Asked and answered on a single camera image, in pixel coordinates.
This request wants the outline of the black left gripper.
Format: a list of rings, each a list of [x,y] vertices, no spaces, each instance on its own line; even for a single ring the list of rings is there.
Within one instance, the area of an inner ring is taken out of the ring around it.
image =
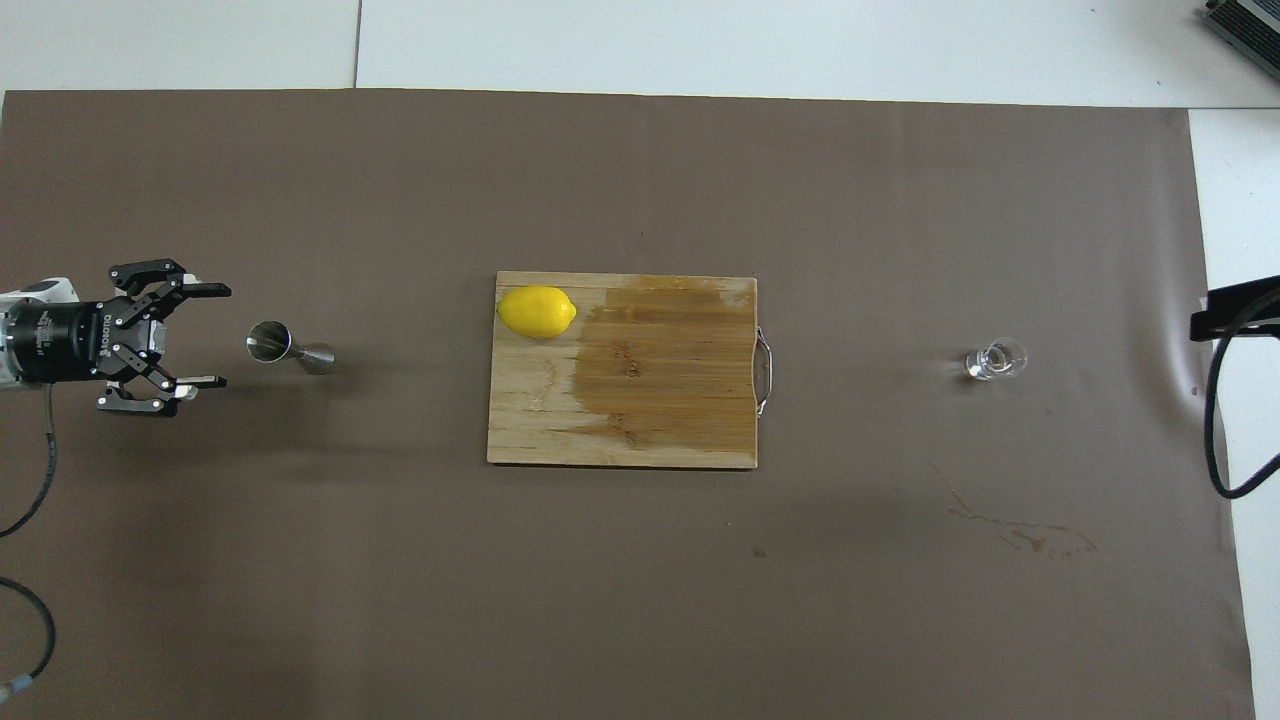
[[[3,309],[3,375],[19,386],[104,380],[97,410],[175,416],[202,389],[223,389],[221,375],[173,375],[163,366],[164,324],[191,299],[232,296],[229,286],[189,279],[175,260],[109,268],[118,292],[97,302],[47,304],[14,299]]]

